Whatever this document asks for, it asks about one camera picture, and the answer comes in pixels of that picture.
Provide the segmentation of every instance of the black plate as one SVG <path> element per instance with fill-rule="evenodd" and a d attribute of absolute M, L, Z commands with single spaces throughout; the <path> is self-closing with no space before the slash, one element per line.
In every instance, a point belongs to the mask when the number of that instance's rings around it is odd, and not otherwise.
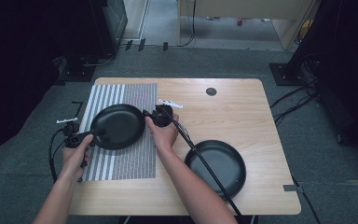
<path fill-rule="evenodd" d="M 145 117 L 133 105 L 110 105 L 95 116 L 90 129 L 96 133 L 94 142 L 97 146 L 122 149 L 144 133 Z"/>
<path fill-rule="evenodd" d="M 207 161 L 230 198 L 241 191 L 246 179 L 245 162 L 241 154 L 231 145 L 217 141 L 207 140 L 196 144 L 197 151 Z M 226 197 L 213 177 L 206 169 L 196 152 L 188 151 L 185 164 L 223 199 Z"/>

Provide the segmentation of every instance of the striped placemat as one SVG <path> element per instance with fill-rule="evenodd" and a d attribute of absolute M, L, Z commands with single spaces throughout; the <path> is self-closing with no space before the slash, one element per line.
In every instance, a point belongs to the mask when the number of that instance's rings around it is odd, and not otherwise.
<path fill-rule="evenodd" d="M 94 85 L 80 126 L 90 130 L 95 116 L 110 105 L 134 105 L 141 111 L 153 111 L 157 101 L 157 84 Z M 144 132 L 134 144 L 119 150 L 95 146 L 89 149 L 91 161 L 83 180 L 115 180 L 156 177 L 156 150 L 150 134 Z"/>

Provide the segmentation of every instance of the white plastic piece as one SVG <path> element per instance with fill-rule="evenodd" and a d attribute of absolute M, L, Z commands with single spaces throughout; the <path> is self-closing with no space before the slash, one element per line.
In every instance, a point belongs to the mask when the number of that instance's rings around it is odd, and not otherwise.
<path fill-rule="evenodd" d="M 75 120 L 77 120 L 77 118 L 74 118 L 74 119 L 63 119 L 63 120 L 57 120 L 57 123 L 66 123 L 66 122 L 75 121 Z"/>
<path fill-rule="evenodd" d="M 183 108 L 182 105 L 179 105 L 179 104 L 177 104 L 177 103 L 174 103 L 173 101 L 165 101 L 165 100 L 161 100 L 161 99 L 159 99 L 159 101 L 160 101 L 161 103 L 165 104 L 165 105 L 170 105 L 170 106 L 178 107 L 178 108 L 181 108 L 181 109 Z"/>

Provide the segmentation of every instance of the wooden desk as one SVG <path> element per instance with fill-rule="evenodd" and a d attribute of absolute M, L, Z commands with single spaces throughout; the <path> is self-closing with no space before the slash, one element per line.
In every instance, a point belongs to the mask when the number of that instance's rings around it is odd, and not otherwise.
<path fill-rule="evenodd" d="M 272 19 L 283 49 L 289 49 L 315 2 L 316 0 L 197 0 L 195 16 Z M 178 45 L 181 45 L 181 17 L 192 16 L 193 6 L 194 0 L 178 0 Z"/>
<path fill-rule="evenodd" d="M 293 185 L 293 181 L 258 79 L 107 77 L 95 81 L 95 85 L 131 83 L 158 83 L 158 98 L 184 105 L 174 112 L 180 116 L 180 122 L 195 144 L 216 139 L 240 152 L 247 177 L 233 201 L 244 215 L 300 212 L 296 192 L 283 189 L 283 185 Z M 215 96 L 205 92 L 211 87 L 217 90 Z M 173 148 L 182 159 L 189 151 L 180 136 Z M 78 184 L 70 214 L 188 215 L 159 159 L 156 167 L 156 178 Z"/>

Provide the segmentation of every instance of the hand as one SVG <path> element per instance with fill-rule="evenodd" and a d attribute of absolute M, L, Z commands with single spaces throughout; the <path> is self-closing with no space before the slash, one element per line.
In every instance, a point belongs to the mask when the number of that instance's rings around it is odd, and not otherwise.
<path fill-rule="evenodd" d="M 80 167 L 83 159 L 89 161 L 86 148 L 92 141 L 93 135 L 87 135 L 77 148 L 65 147 L 62 150 L 63 167 L 59 178 L 70 181 L 77 181 L 83 175 L 83 168 Z"/>
<path fill-rule="evenodd" d="M 173 119 L 177 121 L 179 120 L 179 116 L 173 114 Z M 157 150 L 172 150 L 172 146 L 178 136 L 178 130 L 175 125 L 170 123 L 168 126 L 160 128 L 153 123 L 153 120 L 150 117 L 146 117 L 145 121 L 149 127 L 150 134 L 153 135 Z"/>

